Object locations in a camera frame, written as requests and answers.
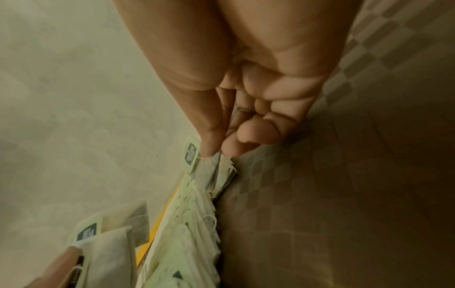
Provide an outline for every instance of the tiled floor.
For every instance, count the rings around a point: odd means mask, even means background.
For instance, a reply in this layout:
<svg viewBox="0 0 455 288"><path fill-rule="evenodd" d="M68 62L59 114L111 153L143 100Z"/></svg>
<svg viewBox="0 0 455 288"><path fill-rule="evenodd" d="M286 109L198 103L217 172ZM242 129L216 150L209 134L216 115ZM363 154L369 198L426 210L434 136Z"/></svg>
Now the tiled floor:
<svg viewBox="0 0 455 288"><path fill-rule="evenodd" d="M237 160L223 286L454 287L454 80L454 1L367 1L309 120Z"/></svg>

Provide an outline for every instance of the hand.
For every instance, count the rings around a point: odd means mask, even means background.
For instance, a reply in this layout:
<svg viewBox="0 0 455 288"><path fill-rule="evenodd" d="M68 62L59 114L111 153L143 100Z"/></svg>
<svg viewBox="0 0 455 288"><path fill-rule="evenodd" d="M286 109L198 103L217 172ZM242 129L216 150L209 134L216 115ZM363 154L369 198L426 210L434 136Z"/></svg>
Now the hand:
<svg viewBox="0 0 455 288"><path fill-rule="evenodd" d="M66 287L65 281L71 272L79 256L81 249L69 247L65 252L58 255L54 261L45 269L44 273L30 283L27 288L60 288Z"/></svg>
<svg viewBox="0 0 455 288"><path fill-rule="evenodd" d="M279 143L340 59L361 0L113 0L208 157ZM232 111L234 103L237 109Z"/></svg>

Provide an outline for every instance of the checkered floor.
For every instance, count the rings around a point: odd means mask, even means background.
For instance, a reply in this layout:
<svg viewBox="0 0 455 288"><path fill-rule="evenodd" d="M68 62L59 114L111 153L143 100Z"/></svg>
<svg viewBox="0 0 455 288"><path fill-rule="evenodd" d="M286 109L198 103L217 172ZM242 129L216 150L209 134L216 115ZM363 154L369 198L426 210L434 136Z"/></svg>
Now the checkered floor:
<svg viewBox="0 0 455 288"><path fill-rule="evenodd" d="M455 286L454 80L455 1L367 1L309 120L237 159L223 286Z"/></svg>

